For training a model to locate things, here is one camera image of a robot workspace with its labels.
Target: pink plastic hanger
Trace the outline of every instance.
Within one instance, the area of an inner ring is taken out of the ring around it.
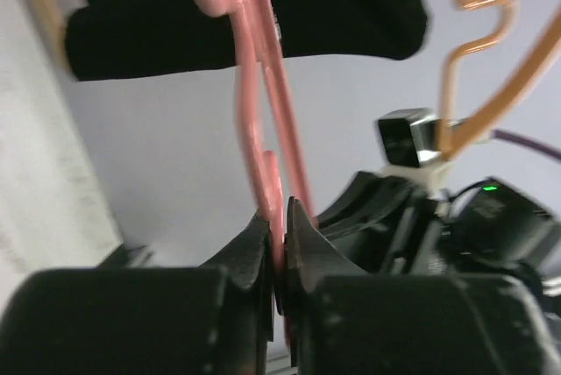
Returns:
[[[238,67],[238,129],[260,214],[271,224],[273,263],[278,278],[284,266],[284,199],[274,152],[264,151],[259,120],[257,61],[262,65],[288,169],[292,194],[315,216],[295,125],[292,96],[270,0],[195,0],[212,17],[230,15]]]

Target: wall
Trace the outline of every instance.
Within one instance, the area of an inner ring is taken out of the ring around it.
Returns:
[[[520,0],[520,19],[508,39],[463,61],[458,117],[469,115],[501,85],[560,1]],[[60,0],[66,10],[81,2]],[[493,10],[455,11],[451,0],[427,5],[430,35],[410,60],[287,61],[317,209],[330,204],[354,172],[383,164],[373,120],[399,108],[436,107],[444,56],[489,33],[498,17]],[[196,265],[245,226],[255,208],[234,131],[233,70],[90,83],[59,76],[124,232],[149,240],[170,265]],[[561,147],[559,96],[561,62],[500,127]],[[265,128],[269,145],[278,150],[268,112]],[[557,164],[510,145],[475,146],[455,167],[451,188],[489,174],[561,213]],[[273,349],[281,347],[278,341]]]

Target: black cloth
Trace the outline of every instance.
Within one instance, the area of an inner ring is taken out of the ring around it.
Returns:
[[[403,60],[423,44],[422,0],[272,0],[285,57],[330,53]],[[88,0],[67,22],[68,62],[80,81],[235,64],[230,20],[193,0]]]

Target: purple cable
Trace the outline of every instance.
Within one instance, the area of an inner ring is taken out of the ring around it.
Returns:
[[[492,135],[493,138],[496,138],[497,140],[508,141],[509,143],[513,143],[515,145],[528,147],[531,150],[540,152],[552,159],[561,162],[561,151],[559,149],[556,149],[552,145],[546,145],[545,143],[542,143],[540,141],[533,140],[532,138],[527,138],[510,131],[494,130]]]

